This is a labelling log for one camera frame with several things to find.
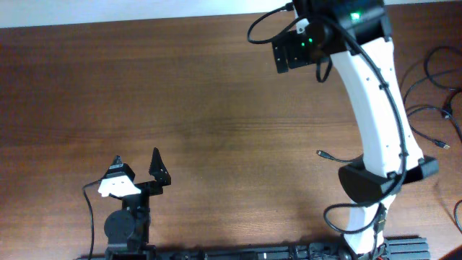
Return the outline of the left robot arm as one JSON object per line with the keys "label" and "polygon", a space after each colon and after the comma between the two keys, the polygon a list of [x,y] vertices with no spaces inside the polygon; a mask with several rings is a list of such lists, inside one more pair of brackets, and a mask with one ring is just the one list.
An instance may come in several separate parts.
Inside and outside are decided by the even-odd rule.
{"label": "left robot arm", "polygon": [[119,155],[105,172],[98,192],[103,197],[121,201],[121,208],[111,213],[104,224],[108,238],[106,259],[155,259],[156,247],[149,243],[151,210],[149,199],[163,194],[171,184],[170,174],[158,148],[153,149],[148,174],[151,181],[135,183],[135,172]]}

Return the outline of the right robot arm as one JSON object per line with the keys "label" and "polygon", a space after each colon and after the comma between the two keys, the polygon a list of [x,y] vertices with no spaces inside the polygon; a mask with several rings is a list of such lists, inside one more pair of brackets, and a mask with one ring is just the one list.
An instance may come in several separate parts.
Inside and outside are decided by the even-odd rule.
{"label": "right robot arm", "polygon": [[271,38],[278,72],[327,63],[346,87],[362,140],[362,155],[339,169],[349,197],[340,228],[340,259],[389,259],[383,236],[396,195],[436,174],[406,116],[393,60],[391,24],[382,1],[292,1],[295,20]]}

